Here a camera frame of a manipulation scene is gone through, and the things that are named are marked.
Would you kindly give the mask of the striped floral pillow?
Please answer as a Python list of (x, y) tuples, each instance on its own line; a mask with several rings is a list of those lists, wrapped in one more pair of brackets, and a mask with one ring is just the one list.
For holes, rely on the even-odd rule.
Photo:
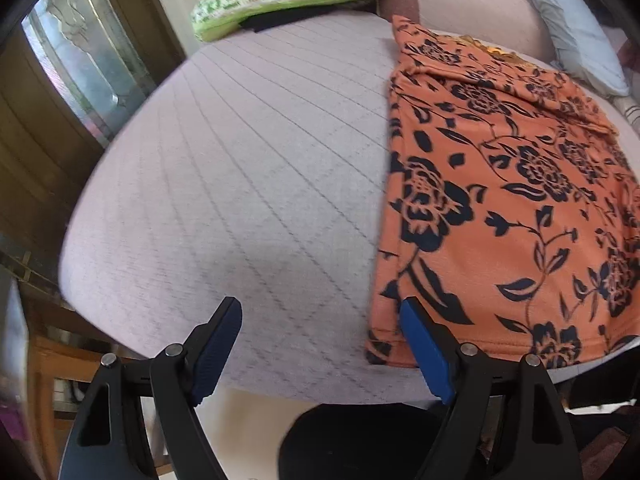
[(640, 104), (632, 96), (614, 96), (611, 103), (640, 136)]

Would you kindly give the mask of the person black trouser leg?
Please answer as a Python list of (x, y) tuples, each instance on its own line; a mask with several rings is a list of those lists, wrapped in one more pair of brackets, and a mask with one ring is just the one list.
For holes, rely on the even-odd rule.
[[(570, 421), (581, 479), (639, 475), (639, 371), (608, 362), (554, 387)], [(420, 479), (447, 407), (321, 404), (300, 415), (279, 450), (282, 479)]]

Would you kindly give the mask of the wooden chair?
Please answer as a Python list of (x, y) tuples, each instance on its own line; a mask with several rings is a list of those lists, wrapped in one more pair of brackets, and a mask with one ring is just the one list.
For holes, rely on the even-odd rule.
[(60, 304), (26, 298), (22, 310), (27, 326), (27, 427), (43, 477), (55, 479), (61, 466), (62, 437), (70, 431), (70, 415), (55, 406), (55, 388), (68, 382), (91, 382), (106, 352), (125, 359), (138, 355)]

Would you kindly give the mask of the grey blue pillow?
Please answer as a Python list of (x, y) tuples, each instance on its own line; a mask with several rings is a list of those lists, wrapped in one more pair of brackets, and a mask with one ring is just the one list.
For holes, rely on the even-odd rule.
[(612, 44), (584, 0), (530, 0), (540, 14), (563, 70), (602, 96), (630, 95)]

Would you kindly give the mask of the pink maroon bed headboard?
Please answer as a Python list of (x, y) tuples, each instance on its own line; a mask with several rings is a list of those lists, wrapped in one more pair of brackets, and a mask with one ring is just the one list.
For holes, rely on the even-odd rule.
[(410, 18), (431, 30), (471, 36), (535, 60), (556, 59), (548, 27), (530, 0), (378, 0), (378, 15)]

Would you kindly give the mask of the pink grid bed mattress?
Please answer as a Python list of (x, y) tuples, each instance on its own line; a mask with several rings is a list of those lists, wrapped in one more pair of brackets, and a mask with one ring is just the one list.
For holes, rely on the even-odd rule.
[[(67, 229), (65, 299), (142, 356), (227, 296), (235, 388), (323, 403), (423, 400), (366, 356), (390, 169), (393, 20), (340, 12), (192, 55), (116, 136)], [(639, 143), (612, 107), (634, 174)]]

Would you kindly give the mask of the orange black floral garment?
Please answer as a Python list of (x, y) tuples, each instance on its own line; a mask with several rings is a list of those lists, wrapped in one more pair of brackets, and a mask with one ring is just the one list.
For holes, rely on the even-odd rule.
[(393, 19), (390, 169), (368, 361), (412, 367), (413, 297), (462, 342), (546, 367), (639, 337), (639, 182), (567, 74)]

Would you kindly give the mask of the wooden glass door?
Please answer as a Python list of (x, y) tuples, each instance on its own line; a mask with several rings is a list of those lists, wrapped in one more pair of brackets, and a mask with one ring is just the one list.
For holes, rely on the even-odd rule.
[(58, 293), (94, 167), (186, 55), (160, 0), (1, 0), (1, 267)]

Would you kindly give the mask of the black folded cloth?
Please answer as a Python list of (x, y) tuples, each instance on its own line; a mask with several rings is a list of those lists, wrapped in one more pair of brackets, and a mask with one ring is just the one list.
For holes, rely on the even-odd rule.
[(277, 10), (246, 18), (240, 23), (240, 29), (252, 32), (263, 32), (275, 27), (309, 20), (336, 11), (362, 11), (376, 13), (375, 0), (359, 0), (350, 3), (331, 4), (330, 6), (301, 6), (285, 10)]

